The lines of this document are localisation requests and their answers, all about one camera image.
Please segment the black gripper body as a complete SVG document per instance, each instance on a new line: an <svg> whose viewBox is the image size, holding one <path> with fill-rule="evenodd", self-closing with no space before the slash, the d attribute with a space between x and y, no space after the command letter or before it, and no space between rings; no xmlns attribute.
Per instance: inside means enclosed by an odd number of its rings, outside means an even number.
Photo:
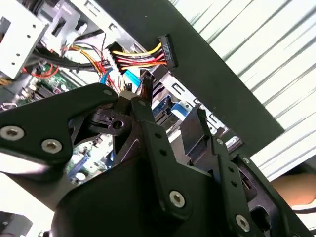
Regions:
<svg viewBox="0 0 316 237"><path fill-rule="evenodd" d="M133 158L70 191L55 212L53 237L221 237L230 233L222 183L171 155Z"/></svg>

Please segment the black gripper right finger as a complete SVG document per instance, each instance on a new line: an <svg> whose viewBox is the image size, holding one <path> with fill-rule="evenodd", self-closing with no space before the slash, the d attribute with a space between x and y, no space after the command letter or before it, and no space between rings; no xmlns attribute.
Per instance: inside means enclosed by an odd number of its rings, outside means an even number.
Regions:
<svg viewBox="0 0 316 237"><path fill-rule="evenodd" d="M208 172L220 195L225 230L234 237L310 237L311 231L248 158L230 157L227 146L211 134L206 112L192 108L181 124L189 165Z"/></svg>

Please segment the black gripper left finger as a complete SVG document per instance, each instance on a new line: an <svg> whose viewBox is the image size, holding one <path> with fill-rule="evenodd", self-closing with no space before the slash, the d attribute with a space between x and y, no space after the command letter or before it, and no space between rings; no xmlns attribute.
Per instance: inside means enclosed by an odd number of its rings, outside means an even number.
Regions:
<svg viewBox="0 0 316 237"><path fill-rule="evenodd" d="M114 137L113 168L77 188L66 180L73 149L100 134ZM186 220L191 201L180 180L165 130L155 123L149 101L116 94L101 83L19 106L0 115L0 170L47 207L71 217L94 217L132 197L131 176L123 162L139 160L152 214Z"/></svg>

